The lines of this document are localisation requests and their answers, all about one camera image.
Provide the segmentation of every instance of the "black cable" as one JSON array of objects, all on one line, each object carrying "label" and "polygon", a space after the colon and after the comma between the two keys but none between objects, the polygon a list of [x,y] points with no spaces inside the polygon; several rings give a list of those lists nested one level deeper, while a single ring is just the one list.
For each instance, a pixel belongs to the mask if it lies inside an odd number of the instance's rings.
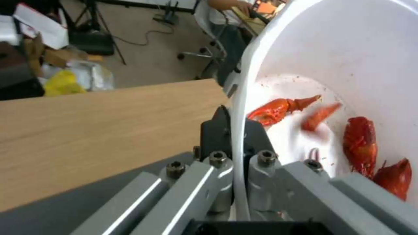
[{"label": "black cable", "polygon": [[121,38],[121,37],[118,37],[118,36],[115,36],[115,35],[112,35],[112,36],[113,36],[114,38],[117,38],[117,39],[121,40],[122,42],[125,42],[125,43],[128,43],[128,44],[131,44],[131,45],[135,45],[135,46],[146,46],[146,45],[148,45],[148,44],[149,44],[148,35],[149,35],[150,33],[161,33],[161,34],[173,34],[173,33],[174,33],[174,28],[173,28],[171,25],[166,24],[166,23],[163,23],[163,22],[159,22],[159,23],[160,23],[160,24],[162,24],[162,25],[165,25],[165,26],[169,27],[169,28],[170,28],[170,31],[169,31],[169,32],[158,31],[158,30],[150,30],[150,31],[147,31],[147,32],[145,33],[145,43],[135,43],[135,42],[131,42],[131,41],[125,40],[125,39],[123,39],[123,38]]}]

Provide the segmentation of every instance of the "wooden table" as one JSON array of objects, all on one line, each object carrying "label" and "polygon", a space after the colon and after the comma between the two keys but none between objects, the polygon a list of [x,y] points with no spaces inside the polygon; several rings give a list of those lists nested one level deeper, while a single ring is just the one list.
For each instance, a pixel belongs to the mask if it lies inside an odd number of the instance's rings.
[{"label": "wooden table", "polygon": [[191,151],[212,79],[0,102],[0,211]]},{"label": "wooden table", "polygon": [[253,35],[258,36],[265,28],[266,24],[258,18],[250,18],[237,7],[232,7],[234,14],[242,21],[243,26]]}]

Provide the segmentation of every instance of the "bolt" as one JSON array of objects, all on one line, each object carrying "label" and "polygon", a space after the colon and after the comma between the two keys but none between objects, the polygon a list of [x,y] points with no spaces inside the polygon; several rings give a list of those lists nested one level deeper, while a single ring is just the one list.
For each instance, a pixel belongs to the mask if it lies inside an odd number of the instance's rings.
[{"label": "bolt", "polygon": [[166,166],[167,176],[172,178],[172,179],[180,178],[185,170],[186,170],[186,166],[179,161],[174,161],[172,163],[169,163]]},{"label": "bolt", "polygon": [[215,168],[221,168],[227,161],[227,154],[223,151],[213,151],[209,154],[209,164]]},{"label": "bolt", "polygon": [[257,153],[258,164],[261,166],[271,166],[277,159],[277,155],[269,150],[261,150]]},{"label": "bolt", "polygon": [[321,173],[324,170],[322,164],[319,161],[306,159],[303,161],[303,163],[316,173]]},{"label": "bolt", "polygon": [[193,147],[193,159],[195,161],[200,161],[200,146]]}]

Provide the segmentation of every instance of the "crayfish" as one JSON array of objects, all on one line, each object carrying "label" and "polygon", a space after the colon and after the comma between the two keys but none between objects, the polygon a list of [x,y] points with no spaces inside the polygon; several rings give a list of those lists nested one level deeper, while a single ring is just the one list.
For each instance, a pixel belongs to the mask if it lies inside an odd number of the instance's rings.
[{"label": "crayfish", "polygon": [[252,111],[248,115],[248,119],[256,120],[263,126],[270,126],[280,122],[286,116],[287,112],[302,111],[319,98],[321,98],[320,95],[295,100],[275,99]]},{"label": "crayfish", "polygon": [[341,103],[335,103],[317,109],[312,115],[308,116],[302,122],[302,130],[314,132],[322,121],[331,116],[331,114],[337,111],[340,107]]},{"label": "crayfish", "polygon": [[373,178],[373,181],[390,193],[406,200],[406,194],[411,184],[412,169],[409,160],[404,158],[395,165],[385,167],[383,163]]},{"label": "crayfish", "polygon": [[348,120],[343,139],[343,151],[348,161],[363,176],[372,179],[377,156],[376,132],[373,122],[365,117]]}]

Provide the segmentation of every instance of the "plastic bag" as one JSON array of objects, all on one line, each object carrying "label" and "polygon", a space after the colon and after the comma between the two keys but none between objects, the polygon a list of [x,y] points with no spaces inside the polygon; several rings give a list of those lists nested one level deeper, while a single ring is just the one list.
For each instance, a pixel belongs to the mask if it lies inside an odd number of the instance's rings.
[{"label": "plastic bag", "polygon": [[85,93],[76,76],[69,70],[62,70],[52,76],[44,85],[45,96],[58,96],[74,93]]}]

